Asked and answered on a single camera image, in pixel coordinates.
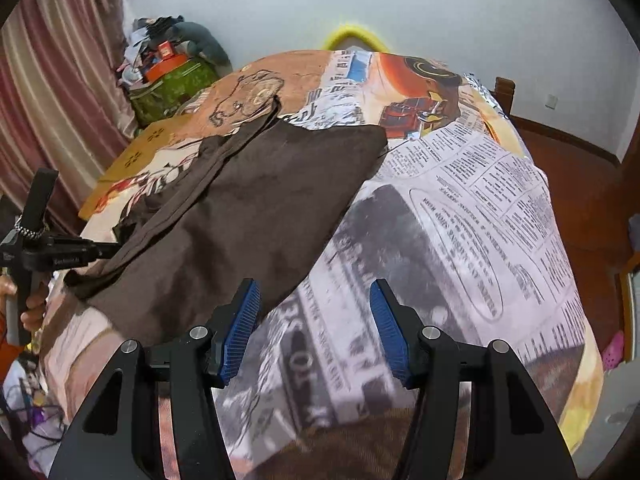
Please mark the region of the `left hand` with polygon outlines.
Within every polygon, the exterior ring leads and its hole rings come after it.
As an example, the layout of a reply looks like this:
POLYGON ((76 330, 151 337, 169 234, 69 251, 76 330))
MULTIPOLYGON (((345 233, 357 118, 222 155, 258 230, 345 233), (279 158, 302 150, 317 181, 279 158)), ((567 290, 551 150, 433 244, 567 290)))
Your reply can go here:
MULTIPOLYGON (((43 323, 47 307, 48 285, 50 278, 45 276, 40 280, 38 288, 26 300, 27 311, 21 314, 24 329, 35 333, 43 323)), ((17 287, 7 275, 0 278, 1 314, 6 314, 6 302, 17 293, 17 287)))

